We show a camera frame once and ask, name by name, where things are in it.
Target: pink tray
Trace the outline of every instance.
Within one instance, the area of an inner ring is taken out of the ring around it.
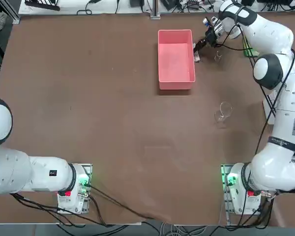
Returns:
[[[159,30],[159,88],[191,89],[195,79],[191,30]]]

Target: clear plastic cup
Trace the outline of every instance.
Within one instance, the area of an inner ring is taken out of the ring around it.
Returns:
[[[227,117],[230,117],[233,111],[233,107],[228,102],[222,102],[220,105],[220,110],[214,113],[214,118],[216,122],[224,122]]]

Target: wire bundle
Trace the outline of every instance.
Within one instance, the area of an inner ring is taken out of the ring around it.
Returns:
[[[171,230],[166,233],[166,230],[165,230],[166,225],[167,225],[166,223],[161,224],[161,228],[159,230],[159,236],[200,236],[207,229],[207,226],[201,226],[194,230],[187,231],[187,229],[184,226],[170,225]]]
[[[278,11],[279,6],[282,8],[283,11],[294,11],[295,10],[295,6],[290,7],[288,6],[290,9],[285,9],[281,3],[282,1],[280,0],[274,0],[272,2],[268,2],[267,4],[265,4],[264,8],[261,9],[261,11],[264,11],[267,7],[267,11]]]

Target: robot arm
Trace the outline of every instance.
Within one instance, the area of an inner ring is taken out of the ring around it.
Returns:
[[[208,31],[197,44],[196,50],[207,43],[215,47],[224,31],[233,29],[232,38],[240,35],[240,30],[234,25],[241,27],[250,46],[260,53],[253,69],[254,79],[267,89],[278,91],[292,67],[277,99],[271,136],[279,142],[295,145],[295,55],[291,50],[294,40],[292,31],[233,0],[227,0],[221,5],[219,20],[210,24],[206,19],[204,24],[208,26]],[[229,177],[234,181],[230,183],[230,195],[235,213],[242,214],[246,194],[248,200],[244,213],[252,214],[260,204],[260,190],[295,189],[294,153],[286,147],[268,142],[250,164],[236,163],[232,167]]]
[[[0,144],[12,130],[12,113],[0,99]],[[57,192],[58,207],[82,213],[87,210],[91,165],[69,164],[57,157],[28,156],[0,146],[0,194],[20,191]]]

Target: brown tabletop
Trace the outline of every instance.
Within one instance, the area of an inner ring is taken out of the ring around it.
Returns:
[[[23,17],[13,27],[0,73],[0,98],[14,117],[4,145],[92,163],[93,185],[145,215],[176,224],[218,224],[220,165],[252,159],[265,116],[242,52],[220,48],[222,59],[215,62],[217,50],[207,47],[195,65],[191,91],[158,89],[158,30],[191,29],[198,40],[206,31],[204,16],[212,15],[154,21],[144,15]],[[264,16],[295,35],[295,14]],[[227,44],[242,47],[240,39]],[[234,111],[217,124],[214,112],[222,101]],[[57,204],[55,193],[25,195]],[[97,198],[109,223],[142,220]],[[94,206],[90,211],[88,217],[97,219]],[[0,196],[0,223],[24,222],[55,220]],[[272,225],[295,227],[295,195],[277,198]]]

